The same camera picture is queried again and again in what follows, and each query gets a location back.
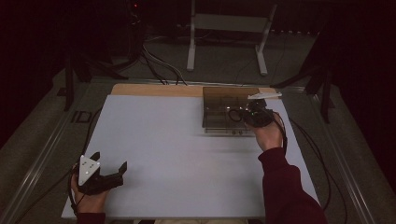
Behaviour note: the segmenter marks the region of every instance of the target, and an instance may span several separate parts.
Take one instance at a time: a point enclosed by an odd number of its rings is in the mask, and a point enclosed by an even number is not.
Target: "black cable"
[[[268,111],[267,110],[263,110],[270,118],[271,118],[271,115],[269,115],[268,114]],[[282,144],[282,147],[283,147],[283,149],[285,150],[285,155],[286,155],[286,152],[288,151],[288,137],[286,136],[286,127],[285,127],[285,122],[283,122],[283,119],[282,119],[282,117],[280,117],[280,115],[278,114],[278,113],[274,113],[274,114],[276,114],[277,116],[279,116],[279,118],[280,118],[280,121],[282,122],[282,124],[283,125],[281,125],[279,122],[277,122],[277,120],[275,119],[275,118],[273,118],[273,122],[276,124],[276,126],[277,126],[277,128],[280,130],[280,132],[282,133],[282,141],[283,141],[283,144]]]
[[[325,176],[326,176],[327,186],[328,186],[328,190],[329,190],[327,201],[326,201],[325,205],[323,206],[323,210],[326,210],[328,205],[329,205],[329,203],[330,203],[331,197],[332,197],[332,185],[330,183],[329,172],[327,171],[327,167],[326,167],[326,165],[324,163],[324,160],[323,160],[323,157],[321,155],[321,152],[320,152],[320,150],[318,148],[318,145],[315,143],[315,141],[312,139],[312,137],[306,132],[306,130],[303,127],[301,127],[299,124],[297,124],[293,119],[290,119],[290,121],[303,134],[303,137],[305,138],[306,142],[313,149],[315,155],[317,156],[317,158],[319,159],[320,163],[322,164],[322,168],[323,168],[323,171],[324,171]]]
[[[250,60],[245,66],[243,66],[242,68],[240,68],[240,69],[238,70],[238,73],[236,73],[235,81],[233,82],[233,83],[235,83],[235,85],[236,85],[236,81],[238,80],[238,77],[239,77],[240,73],[241,73],[245,68],[247,68],[254,60],[255,60],[255,59]]]
[[[343,201],[343,206],[344,206],[344,210],[345,210],[345,214],[346,214],[345,219],[344,219],[344,223],[347,224],[347,216],[348,216],[348,214],[347,214],[347,203],[346,203],[346,200],[345,200],[344,195],[343,195],[340,187],[338,186],[335,178],[333,177],[332,173],[329,171],[329,169],[327,168],[326,164],[324,163],[324,160],[323,160],[323,157],[321,155],[321,152],[319,150],[318,145],[315,143],[314,139],[306,132],[306,130],[303,127],[301,127],[293,119],[289,119],[289,120],[299,129],[300,132],[302,132],[305,140],[311,146],[312,150],[315,152],[315,155],[317,156],[317,158],[319,159],[320,163],[322,164],[322,168],[323,168],[323,170],[325,172],[325,175],[327,175],[326,178],[327,178],[327,181],[328,181],[329,191],[330,191],[330,188],[331,188],[330,187],[331,184],[330,184],[330,180],[329,180],[328,176],[330,177],[330,179],[334,183],[335,187],[337,188],[337,190],[338,190],[338,192],[340,194],[341,200]],[[328,207],[328,205],[330,203],[331,196],[332,195],[331,195],[331,192],[330,192],[328,201],[326,202],[325,206],[323,207],[323,210],[326,210],[326,208]]]
[[[88,140],[90,137],[90,132],[91,132],[91,127],[93,124],[93,121],[95,120],[95,117],[99,114],[99,112],[102,110],[102,107],[99,108],[95,114],[93,115],[91,122],[90,122],[90,126],[88,127],[88,131],[87,131],[87,135],[85,138],[85,142],[84,142],[84,147],[82,149],[81,155],[84,155],[85,151],[87,150],[87,145],[88,145]],[[55,189],[67,176],[69,175],[69,181],[68,184],[71,183],[71,176],[73,175],[73,169],[69,169],[67,171],[67,173],[65,173],[60,179],[58,179],[51,187],[49,187],[45,192],[43,192],[34,202],[31,203],[31,205],[29,205],[26,210],[20,215],[20,217],[15,221],[15,223],[19,223],[21,222],[21,220],[26,216],[26,214],[32,210],[32,208],[38,203],[40,202],[48,193],[50,193],[53,189]]]
[[[86,194],[83,194],[83,195],[82,195],[82,197],[79,199],[78,203],[76,203],[76,206],[78,206],[78,205],[81,203],[81,201],[84,199],[85,195],[86,195]]]
[[[170,65],[169,63],[167,63],[166,61],[164,61],[164,60],[161,59],[160,57],[156,56],[155,54],[149,52],[145,47],[143,47],[143,50],[144,50],[150,57],[154,58],[154,59],[157,60],[157,61],[151,60],[150,58],[148,58],[148,60],[150,60],[150,61],[153,62],[153,63],[156,63],[156,64],[158,64],[158,65],[160,65],[160,66],[163,66],[163,67],[169,69],[171,72],[173,72],[173,73],[176,75],[176,77],[177,77],[177,83],[178,83],[178,81],[181,79],[181,81],[182,81],[186,86],[188,86],[187,83],[186,83],[186,81],[184,80],[184,78],[181,76],[181,73],[179,73],[179,71],[176,70],[176,68],[175,68],[174,66]]]
[[[271,78],[270,85],[272,84],[272,82],[274,81],[274,78],[275,78],[275,76],[276,76],[277,67],[279,66],[280,62],[282,61],[283,56],[285,56],[286,40],[287,40],[287,39],[288,39],[288,34],[286,34],[286,37],[285,37],[285,39],[283,40],[282,54],[280,55],[280,58],[279,58],[279,59],[277,60],[277,62],[276,62],[276,66],[275,66],[275,69],[274,69],[274,74],[273,74],[273,76],[272,76],[272,78]]]
[[[158,80],[160,80],[163,85],[169,85],[169,82],[166,80],[166,78],[161,76],[160,74],[158,74],[155,71],[154,67],[150,63],[150,60],[148,59],[148,57],[146,57],[146,55],[144,53],[142,53],[142,57],[146,60],[146,65],[148,66],[148,68],[151,71],[152,75],[154,75]]]

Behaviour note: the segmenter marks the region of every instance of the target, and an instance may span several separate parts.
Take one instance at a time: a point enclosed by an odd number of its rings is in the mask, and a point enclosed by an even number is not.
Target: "red sleeve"
[[[303,190],[300,170],[289,165],[283,148],[263,152],[262,162],[266,224],[325,224],[320,205]]]
[[[78,213],[77,224],[104,224],[105,213]]]

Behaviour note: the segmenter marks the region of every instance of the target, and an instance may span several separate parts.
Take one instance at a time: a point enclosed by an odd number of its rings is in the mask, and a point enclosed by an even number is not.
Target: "white tabletop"
[[[289,163],[300,168],[304,190],[318,200],[282,101],[267,104],[285,121]],[[108,196],[108,217],[265,216],[255,138],[205,134],[202,111],[202,97],[107,97],[86,156],[100,151],[101,175],[128,161],[124,185]],[[69,202],[62,217],[74,217]]]

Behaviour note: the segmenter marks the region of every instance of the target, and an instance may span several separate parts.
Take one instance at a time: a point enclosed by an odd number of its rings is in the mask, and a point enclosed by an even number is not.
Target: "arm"
[[[75,202],[78,204],[77,224],[105,223],[105,201],[109,191],[96,195],[84,195],[78,191],[77,177],[72,177],[72,189],[75,193]]]
[[[275,118],[280,123],[279,115]],[[278,127],[271,123],[263,128],[249,128],[263,151],[259,160],[265,173],[262,180],[265,223],[327,223],[320,205],[303,190],[300,170],[286,161]]]

